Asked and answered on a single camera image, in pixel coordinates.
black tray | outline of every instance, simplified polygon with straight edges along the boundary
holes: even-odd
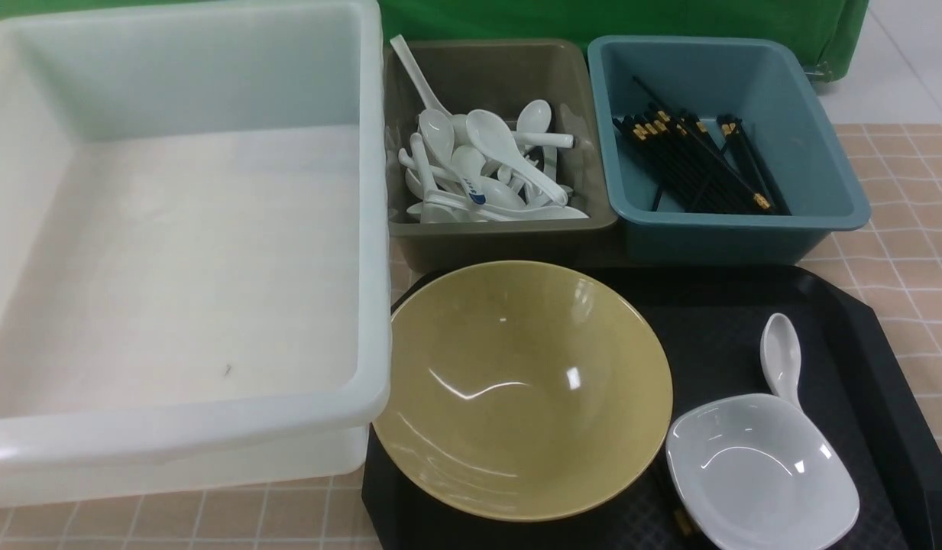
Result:
[[[582,271],[626,297],[655,330],[671,366],[674,418],[721,397],[768,393],[759,335],[770,314],[788,315],[803,351],[800,401],[861,497],[858,522],[833,548],[942,549],[942,454],[868,306],[797,267]],[[397,306],[439,275],[419,280]],[[579,516],[496,522],[419,490],[370,432],[362,499],[386,550],[690,547],[659,487],[645,474]]]

tiled floor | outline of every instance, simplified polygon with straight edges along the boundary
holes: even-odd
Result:
[[[876,310],[942,448],[942,125],[842,125],[872,222],[803,262]],[[393,298],[414,276],[398,255]],[[0,550],[377,550],[361,472],[0,510]]]

teal plastic bin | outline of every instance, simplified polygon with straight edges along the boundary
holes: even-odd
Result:
[[[604,36],[589,46],[610,205],[625,222],[627,254],[642,264],[795,264],[833,231],[872,210],[793,53],[766,40]],[[671,108],[709,124],[734,114],[773,172],[792,215],[688,213],[664,198],[610,119],[644,111],[639,76]]]

bowl rim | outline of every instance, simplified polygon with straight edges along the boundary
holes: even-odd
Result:
[[[391,324],[391,321],[393,321],[397,317],[397,313],[400,312],[400,310],[403,309],[403,307],[406,306],[407,303],[410,303],[410,300],[412,300],[414,296],[418,296],[420,293],[424,292],[425,289],[431,288],[431,286],[436,285],[437,282],[448,279],[458,273],[463,273],[465,271],[471,271],[474,269],[492,267],[496,264],[541,266],[546,269],[551,268],[554,271],[564,271],[564,272],[581,276],[583,278],[586,278],[589,281],[594,282],[594,284],[600,286],[603,290],[613,293],[620,300],[621,303],[623,303],[625,306],[628,307],[628,309],[630,309],[632,314],[637,316],[639,320],[641,320],[644,323],[649,333],[651,333],[651,335],[657,342],[657,347],[660,348],[660,351],[662,352],[662,356],[664,358],[664,366],[667,367],[667,376],[662,377],[663,380],[666,380],[667,382],[667,384],[665,385],[666,387],[665,402],[667,403],[665,409],[667,410],[667,412],[664,415],[666,417],[666,421],[663,422],[664,429],[659,430],[659,437],[657,438],[657,442],[651,443],[651,445],[643,446],[644,449],[651,450],[651,453],[649,453],[649,460],[646,460],[646,463],[639,469],[631,469],[631,471],[628,474],[625,474],[624,480],[622,480],[622,483],[617,484],[617,486],[613,490],[604,491],[604,493],[599,495],[599,497],[590,498],[589,501],[587,502],[584,502],[577,506],[568,507],[567,509],[558,511],[555,514],[545,514],[545,515],[497,514],[497,513],[492,513],[492,512],[486,512],[482,509],[474,508],[473,506],[464,505],[460,501],[452,501],[450,499],[447,499],[443,497],[443,495],[440,495],[439,492],[433,490],[433,487],[431,487],[431,485],[423,483],[419,479],[419,476],[411,476],[411,474],[408,473],[407,470],[404,469],[404,467],[400,466],[400,463],[398,463],[397,460],[395,460],[393,450],[391,450],[390,446],[386,445],[386,442],[384,442],[384,435],[382,434],[382,432],[380,432],[380,428],[379,428],[380,419],[382,419],[382,415],[380,415],[379,418],[376,418],[376,420],[372,422],[372,428],[376,432],[376,436],[377,438],[379,438],[380,443],[382,443],[383,448],[386,449],[386,453],[388,457],[390,457],[390,460],[393,461],[393,465],[397,467],[398,470],[400,470],[403,476],[405,476],[407,480],[410,480],[411,483],[415,484],[416,487],[418,487],[421,491],[424,491],[430,497],[435,498],[437,501],[442,502],[443,504],[451,508],[457,509],[467,514],[471,514],[472,516],[478,516],[478,518],[495,519],[496,521],[511,522],[511,523],[547,522],[547,521],[553,521],[554,519],[571,518],[571,516],[576,516],[576,515],[582,514],[583,512],[588,512],[592,510],[593,508],[597,508],[600,505],[605,504],[607,501],[610,501],[610,499],[613,499],[618,494],[621,494],[621,492],[627,490],[627,488],[630,487],[630,485],[634,483],[634,481],[639,480],[639,478],[647,470],[649,470],[650,467],[652,467],[652,464],[655,463],[655,460],[657,459],[657,454],[662,451],[664,442],[667,439],[668,430],[671,425],[671,418],[674,413],[674,380],[671,377],[670,363],[667,360],[667,353],[664,351],[663,345],[660,344],[660,338],[657,338],[657,334],[655,330],[653,330],[653,327],[651,326],[651,324],[649,324],[644,318],[644,316],[642,316],[641,312],[639,312],[639,310],[636,309],[636,307],[632,306],[632,304],[628,302],[628,300],[625,299],[625,297],[621,296],[620,293],[618,293],[617,291],[614,291],[614,289],[610,288],[610,286],[608,286],[606,283],[603,283],[598,279],[595,279],[589,275],[586,275],[585,273],[582,273],[581,271],[564,267],[562,265],[547,264],[547,262],[542,262],[542,261],[533,261],[533,260],[488,261],[488,262],[484,262],[483,264],[468,265],[466,267],[462,267],[462,268],[450,271],[449,273],[445,273],[444,275],[441,275],[439,278],[432,280],[425,286],[422,286],[422,288],[419,288],[416,292],[412,293],[412,295],[407,297],[407,299],[405,299],[404,302],[401,302],[400,305],[393,311],[393,314],[391,314],[390,324]],[[393,366],[391,366],[391,352],[390,352],[390,382],[391,382],[391,369],[393,369]]]

green backdrop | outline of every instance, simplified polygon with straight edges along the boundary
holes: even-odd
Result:
[[[181,0],[0,0],[13,15]],[[585,48],[605,34],[768,38],[826,79],[847,73],[868,0],[380,0],[384,34],[408,40],[557,37]]]

